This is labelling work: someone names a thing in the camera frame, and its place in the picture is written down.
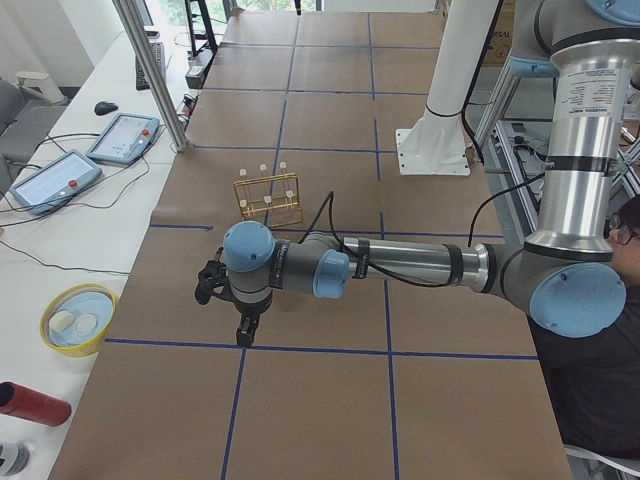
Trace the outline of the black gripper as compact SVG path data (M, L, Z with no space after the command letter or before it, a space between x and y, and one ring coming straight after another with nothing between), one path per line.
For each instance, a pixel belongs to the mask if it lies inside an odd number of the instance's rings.
M226 264L221 260L222 248L218 248L214 257L199 271L195 288L195 299L200 305L206 305L212 297L230 302L231 289ZM238 346L252 346L259 327L259 315L243 313L236 330Z

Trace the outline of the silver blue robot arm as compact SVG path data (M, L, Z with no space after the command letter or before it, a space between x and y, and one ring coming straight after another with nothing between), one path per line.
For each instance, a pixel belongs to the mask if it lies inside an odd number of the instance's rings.
M521 1L511 64L558 81L538 221L522 246L417 244L306 233L277 240L255 221L231 227L198 275L196 300L232 303L250 346L275 291L341 297L349 279L380 275L423 288L466 286L501 297L568 338L620 315L626 291L603 236L623 106L639 58L635 1Z

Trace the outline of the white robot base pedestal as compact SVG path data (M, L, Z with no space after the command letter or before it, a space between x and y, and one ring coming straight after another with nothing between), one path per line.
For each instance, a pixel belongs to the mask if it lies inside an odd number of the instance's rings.
M470 174L465 155L464 110L501 5L499 0L451 3L424 114L412 128L396 131L402 175Z

